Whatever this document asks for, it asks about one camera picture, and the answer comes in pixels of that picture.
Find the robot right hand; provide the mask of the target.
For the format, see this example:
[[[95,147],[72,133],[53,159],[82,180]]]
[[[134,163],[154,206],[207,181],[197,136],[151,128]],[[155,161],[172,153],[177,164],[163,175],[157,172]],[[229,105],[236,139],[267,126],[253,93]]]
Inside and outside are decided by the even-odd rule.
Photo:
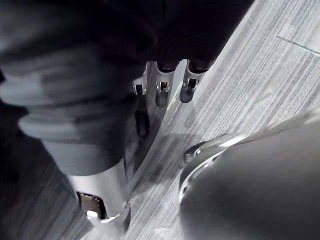
[[[127,122],[148,133],[147,64],[155,102],[167,105],[186,60],[179,98],[189,103],[251,0],[3,0],[3,102],[24,107],[18,125],[42,142],[87,219],[111,234],[130,225]]]

